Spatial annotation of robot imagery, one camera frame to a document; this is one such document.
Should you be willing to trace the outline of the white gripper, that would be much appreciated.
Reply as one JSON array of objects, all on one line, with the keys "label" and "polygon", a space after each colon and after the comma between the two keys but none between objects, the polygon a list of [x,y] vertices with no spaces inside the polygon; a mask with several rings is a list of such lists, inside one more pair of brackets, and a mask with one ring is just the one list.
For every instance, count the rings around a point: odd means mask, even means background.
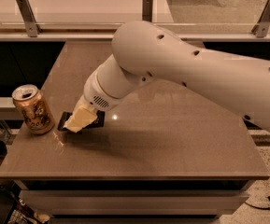
[{"label": "white gripper", "polygon": [[73,133],[79,132],[97,119],[97,114],[91,111],[92,107],[100,111],[108,111],[121,101],[112,98],[102,89],[98,81],[97,70],[85,82],[83,95],[78,99],[74,112],[64,124],[64,127]]}]

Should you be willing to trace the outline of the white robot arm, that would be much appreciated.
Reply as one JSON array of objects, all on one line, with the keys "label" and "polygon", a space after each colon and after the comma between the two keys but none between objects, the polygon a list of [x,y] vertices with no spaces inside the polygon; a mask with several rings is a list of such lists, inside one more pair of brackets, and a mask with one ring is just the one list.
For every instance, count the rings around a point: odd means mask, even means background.
[{"label": "white robot arm", "polygon": [[200,49],[147,21],[113,35],[112,54],[86,80],[64,127],[77,133],[155,79],[175,82],[270,132],[270,61]]}]

